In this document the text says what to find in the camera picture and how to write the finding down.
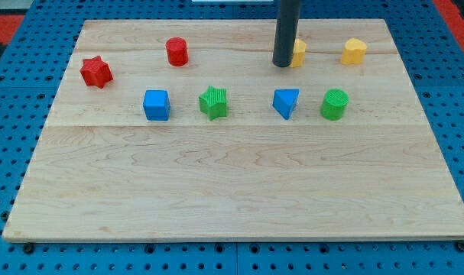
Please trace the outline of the black cylindrical robot arm rod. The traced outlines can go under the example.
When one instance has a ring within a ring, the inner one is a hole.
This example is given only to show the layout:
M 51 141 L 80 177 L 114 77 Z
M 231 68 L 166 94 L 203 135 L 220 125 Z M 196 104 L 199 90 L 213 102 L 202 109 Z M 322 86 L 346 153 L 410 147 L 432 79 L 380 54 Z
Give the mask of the black cylindrical robot arm rod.
M 273 64 L 288 67 L 293 59 L 301 0 L 280 0 L 274 36 Z

